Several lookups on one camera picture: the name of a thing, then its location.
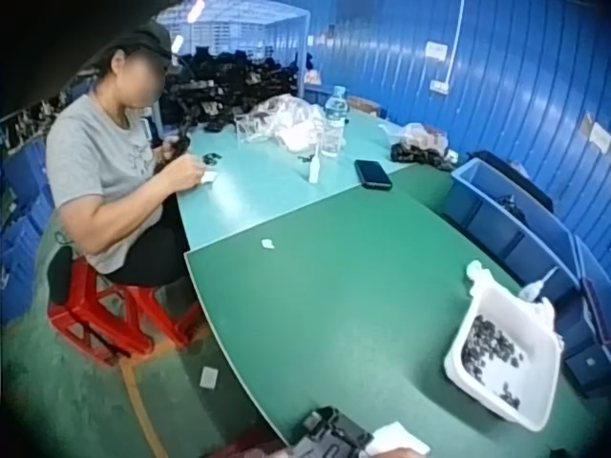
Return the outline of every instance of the paper notice on wall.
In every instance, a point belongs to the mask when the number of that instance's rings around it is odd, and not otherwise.
[[[446,57],[448,57],[448,45],[428,41],[427,48],[425,49],[425,55],[431,59],[436,59],[443,62],[446,60]]]
[[[611,134],[605,131],[602,126],[595,122],[590,133],[590,141],[600,148],[603,154],[609,151],[611,146]]]

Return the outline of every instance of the fluorescent light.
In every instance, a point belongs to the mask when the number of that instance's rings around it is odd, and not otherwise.
[[[172,52],[174,54],[179,53],[182,43],[184,43],[184,37],[182,35],[176,35],[176,38],[174,38],[174,43],[172,43]]]
[[[195,21],[197,21],[205,6],[206,4],[203,0],[197,0],[195,5],[193,5],[193,8],[189,11],[189,14],[187,14],[187,22],[189,24],[193,24]]]

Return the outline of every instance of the smartphone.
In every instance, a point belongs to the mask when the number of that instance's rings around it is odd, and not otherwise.
[[[355,160],[356,173],[361,179],[363,186],[368,189],[392,189],[392,182],[384,169],[373,160]]]

